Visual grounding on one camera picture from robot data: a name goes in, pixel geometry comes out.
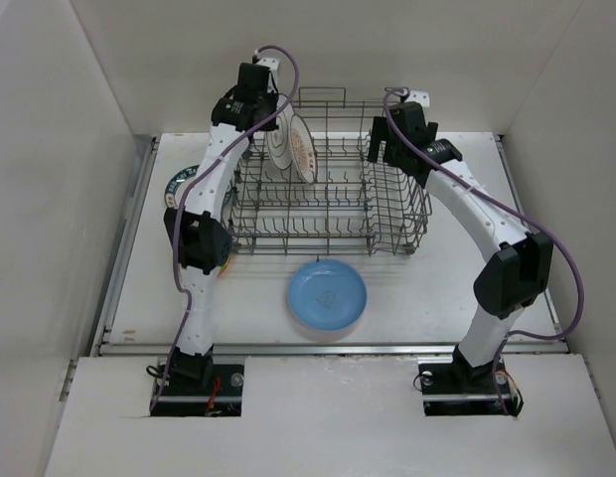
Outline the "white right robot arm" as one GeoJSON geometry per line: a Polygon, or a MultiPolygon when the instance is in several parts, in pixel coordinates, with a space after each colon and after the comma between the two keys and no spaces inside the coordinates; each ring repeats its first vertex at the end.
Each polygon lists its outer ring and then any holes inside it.
{"type": "Polygon", "coordinates": [[[478,303],[466,336],[456,346],[450,379],[471,392],[493,374],[495,354],[518,318],[547,285],[553,242],[533,234],[493,205],[461,152],[437,138],[421,104],[392,105],[373,119],[368,159],[411,177],[452,214],[481,252],[484,268],[473,291],[478,303]]]}

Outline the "front aluminium rail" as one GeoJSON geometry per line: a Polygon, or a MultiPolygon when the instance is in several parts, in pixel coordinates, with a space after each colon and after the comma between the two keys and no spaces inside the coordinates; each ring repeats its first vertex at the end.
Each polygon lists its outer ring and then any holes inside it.
{"type": "MultiPolygon", "coordinates": [[[[440,356],[451,355],[454,344],[215,344],[218,356],[440,356]]],[[[168,345],[115,345],[102,343],[95,347],[94,356],[162,356],[168,345]]],[[[510,342],[507,354],[566,354],[565,342],[510,342]]]]}

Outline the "grey wire dish rack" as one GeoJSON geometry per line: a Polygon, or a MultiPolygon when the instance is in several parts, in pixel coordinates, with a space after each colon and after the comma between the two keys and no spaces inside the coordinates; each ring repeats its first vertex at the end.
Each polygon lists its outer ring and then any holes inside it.
{"type": "Polygon", "coordinates": [[[412,255],[427,232],[427,193],[400,170],[369,159],[379,99],[342,87],[302,87],[293,99],[317,158],[315,184],[278,170],[257,136],[233,174],[223,224],[233,250],[274,255],[412,255]]]}

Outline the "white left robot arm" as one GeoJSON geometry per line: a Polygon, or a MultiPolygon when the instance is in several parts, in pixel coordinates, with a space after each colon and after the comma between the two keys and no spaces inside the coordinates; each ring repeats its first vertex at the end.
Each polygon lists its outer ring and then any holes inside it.
{"type": "Polygon", "coordinates": [[[236,84],[213,108],[207,148],[193,182],[178,206],[165,211],[174,281],[186,305],[156,380],[158,394],[180,384],[197,395],[211,385],[214,343],[206,302],[231,254],[231,234],[222,219],[225,195],[252,136],[275,130],[277,117],[289,103],[279,98],[278,70],[279,60],[267,57],[239,66],[236,84]]]}

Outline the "white plate with green rim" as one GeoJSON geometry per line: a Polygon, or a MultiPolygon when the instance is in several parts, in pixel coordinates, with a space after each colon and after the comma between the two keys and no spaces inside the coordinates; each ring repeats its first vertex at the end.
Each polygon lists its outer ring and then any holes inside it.
{"type": "MultiPolygon", "coordinates": [[[[177,209],[179,199],[187,185],[192,182],[197,175],[198,166],[189,166],[180,170],[167,183],[164,190],[164,204],[168,209],[177,209]]],[[[230,206],[234,202],[234,197],[237,194],[236,186],[229,185],[226,190],[223,207],[230,206]]]]}

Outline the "white blue-rimmed plate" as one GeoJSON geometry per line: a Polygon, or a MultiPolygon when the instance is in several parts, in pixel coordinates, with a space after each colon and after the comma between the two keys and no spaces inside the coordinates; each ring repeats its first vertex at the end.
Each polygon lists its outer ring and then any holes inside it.
{"type": "Polygon", "coordinates": [[[292,152],[289,142],[290,121],[294,114],[292,103],[289,102],[275,118],[276,128],[265,133],[265,146],[272,164],[280,171],[287,170],[292,162],[292,152]]]}

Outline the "patterned white plate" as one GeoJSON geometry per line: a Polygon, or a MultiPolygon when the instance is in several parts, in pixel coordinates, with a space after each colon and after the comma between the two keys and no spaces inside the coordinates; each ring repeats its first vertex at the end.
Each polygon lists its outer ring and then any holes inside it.
{"type": "Polygon", "coordinates": [[[315,184],[318,176],[318,162],[312,135],[306,121],[294,113],[290,121],[290,146],[295,169],[306,184],[315,184]]]}

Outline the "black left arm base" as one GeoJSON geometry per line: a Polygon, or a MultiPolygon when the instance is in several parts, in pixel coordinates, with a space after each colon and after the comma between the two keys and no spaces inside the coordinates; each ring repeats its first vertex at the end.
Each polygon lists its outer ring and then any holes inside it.
{"type": "Polygon", "coordinates": [[[203,382],[188,378],[168,379],[159,388],[164,364],[147,366],[154,380],[149,412],[154,417],[240,417],[244,385],[244,363],[213,364],[203,382]]]}

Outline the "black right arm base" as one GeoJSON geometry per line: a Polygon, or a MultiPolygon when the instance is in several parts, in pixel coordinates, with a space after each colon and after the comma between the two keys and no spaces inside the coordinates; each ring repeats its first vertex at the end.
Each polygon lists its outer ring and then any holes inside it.
{"type": "Polygon", "coordinates": [[[412,384],[421,392],[425,416],[520,415],[525,400],[502,359],[495,373],[488,365],[471,380],[459,378],[457,370],[450,362],[418,363],[412,384]]]}

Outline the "blue plate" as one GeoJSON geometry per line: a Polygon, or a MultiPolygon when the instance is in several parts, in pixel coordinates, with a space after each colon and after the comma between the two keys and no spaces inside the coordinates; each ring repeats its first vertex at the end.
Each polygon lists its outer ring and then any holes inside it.
{"type": "Polygon", "coordinates": [[[303,264],[287,287],[287,303],[303,326],[337,333],[354,326],[368,303],[366,284],[351,265],[336,259],[303,264]]]}

